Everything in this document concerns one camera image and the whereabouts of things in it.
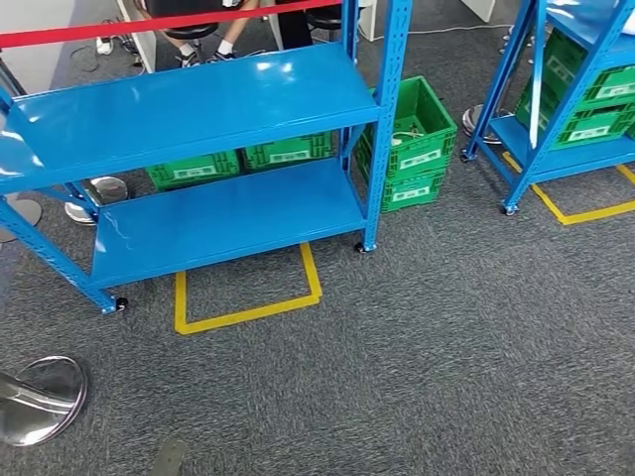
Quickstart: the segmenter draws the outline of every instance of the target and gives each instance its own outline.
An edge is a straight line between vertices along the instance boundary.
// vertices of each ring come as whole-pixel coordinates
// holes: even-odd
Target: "white label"
[[[174,171],[175,179],[189,179],[191,177],[205,177],[213,176],[217,172],[214,166],[199,167],[197,169],[183,169],[180,171]]]
[[[549,60],[547,61],[547,67],[551,69],[554,74],[559,77],[567,85],[573,82],[574,77],[575,77],[575,74],[568,70],[566,66],[562,64],[556,57],[549,57]]]
[[[593,137],[606,136],[610,130],[610,126],[597,127],[595,129],[587,129],[585,131],[576,131],[572,133],[567,142],[581,141],[582,139],[592,139]]]
[[[393,194],[393,201],[408,200],[408,198],[415,198],[416,196],[427,195],[429,193],[430,193],[430,187],[429,186],[424,186],[423,188],[417,188],[417,189],[415,189],[415,190],[399,191],[399,192]]]
[[[272,154],[269,156],[269,162],[272,164],[281,164],[283,162],[304,161],[311,158],[311,151],[288,152],[285,154]]]
[[[605,86],[601,88],[595,98],[600,99],[604,97],[622,96],[624,94],[632,94],[633,92],[635,92],[635,82],[621,84],[620,86]]]
[[[413,157],[412,159],[408,159],[407,161],[403,161],[401,164],[399,164],[399,170],[402,171],[403,169],[408,169],[410,167],[415,167],[425,162],[433,161],[434,159],[439,159],[440,157],[441,149],[436,149],[436,151],[429,152],[422,156],[417,156]]]

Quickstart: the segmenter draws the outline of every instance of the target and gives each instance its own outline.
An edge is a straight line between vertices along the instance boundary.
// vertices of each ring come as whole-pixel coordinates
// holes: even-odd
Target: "chrome stanchion base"
[[[470,109],[463,113],[463,131],[465,132],[465,134],[468,137],[472,137],[472,134],[474,132],[474,129],[476,128],[476,124],[479,123],[479,118],[481,117],[481,111],[482,110],[483,105],[478,104],[476,106],[472,106]],[[504,117],[510,115],[511,115],[511,113],[508,111],[501,110],[498,112],[498,117]],[[492,131],[489,131],[485,137],[485,141],[486,144],[500,144],[500,139]]]
[[[0,441],[14,446],[57,436],[77,417],[88,387],[85,372],[68,357],[38,360],[15,379],[0,380]]]
[[[32,226],[37,225],[40,218],[42,218],[42,208],[36,201],[17,199],[14,196],[8,196],[7,201]],[[0,227],[0,243],[8,243],[15,239],[16,237],[9,230]]]
[[[128,188],[123,180],[114,177],[99,177],[93,178],[91,183],[95,187],[97,194],[96,198],[99,200],[100,204],[108,205],[110,203],[116,203],[118,201],[124,201],[128,199]],[[93,226],[94,221],[84,208],[73,203],[66,202],[63,205],[66,214],[71,220],[79,223],[80,225]]]

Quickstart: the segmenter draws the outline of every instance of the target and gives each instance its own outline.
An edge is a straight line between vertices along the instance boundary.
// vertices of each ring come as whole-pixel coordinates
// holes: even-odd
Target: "yellow tape outline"
[[[174,275],[174,330],[181,335],[194,334],[317,304],[322,297],[322,285],[319,283],[318,270],[316,268],[316,262],[313,261],[311,247],[309,243],[301,243],[300,251],[307,275],[307,281],[309,283],[310,293],[308,295],[225,315],[206,317],[196,322],[188,323],[186,318],[187,307],[186,272],[177,273]]]
[[[504,152],[502,154],[503,158],[510,164],[513,169],[520,174],[520,167],[510,154]],[[635,185],[635,174],[625,166],[617,166],[618,171],[622,175],[627,177],[629,181]],[[542,188],[535,183],[530,185],[531,188],[536,195],[549,208],[551,213],[563,225],[575,225],[578,223],[584,223],[587,221],[594,221],[601,218],[608,218],[609,216],[620,215],[621,213],[627,213],[629,211],[635,211],[635,200],[627,201],[625,203],[620,203],[618,205],[606,206],[605,208],[599,208],[597,210],[584,211],[582,213],[575,213],[573,215],[566,215],[558,208],[556,203],[545,193]]]

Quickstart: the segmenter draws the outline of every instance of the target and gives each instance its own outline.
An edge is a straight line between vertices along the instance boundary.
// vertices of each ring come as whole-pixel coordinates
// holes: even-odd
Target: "red rope barrier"
[[[184,15],[178,17],[153,18],[135,22],[83,25],[81,27],[54,28],[51,30],[33,30],[0,34],[0,48],[27,47],[46,43],[74,42],[97,37],[114,37],[129,33],[165,30],[168,28],[189,27],[205,23],[223,23],[236,18],[254,18],[279,13],[295,12],[310,8],[338,5],[341,0],[302,0],[300,2],[256,8],[248,11],[222,11]]]

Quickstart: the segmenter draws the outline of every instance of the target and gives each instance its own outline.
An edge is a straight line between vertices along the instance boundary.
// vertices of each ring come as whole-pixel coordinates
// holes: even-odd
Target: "blue shelving unit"
[[[42,94],[0,89],[0,195],[39,190],[97,222],[84,273],[0,199],[0,224],[92,299],[125,306],[109,287],[355,230],[375,248],[411,0],[390,0],[381,79],[356,69],[357,2],[342,5],[338,43],[205,64]],[[350,154],[375,129],[367,199]],[[81,180],[339,129],[337,157],[98,206]],[[63,184],[65,192],[52,187]]]
[[[509,184],[509,194],[502,203],[503,211],[508,215],[518,209],[518,202],[531,183],[559,179],[635,160],[635,141],[627,137],[571,149],[550,150],[553,141],[584,91],[600,73],[610,67],[635,64],[635,37],[621,33],[633,8],[635,0],[620,0],[609,22],[599,27],[579,20],[566,11],[547,8],[546,0],[522,0],[511,38],[497,69],[472,139],[463,151],[462,159],[464,162],[475,160],[479,149],[485,153]],[[538,115],[544,53],[541,46],[544,45],[546,22],[581,45],[588,54],[544,133],[538,138]],[[524,48],[526,38],[534,29],[536,48],[534,49],[531,120],[529,130],[527,131],[513,116],[498,117],[497,108]],[[484,136],[490,130],[498,136],[520,166],[520,174],[513,176],[496,152],[485,144]]]

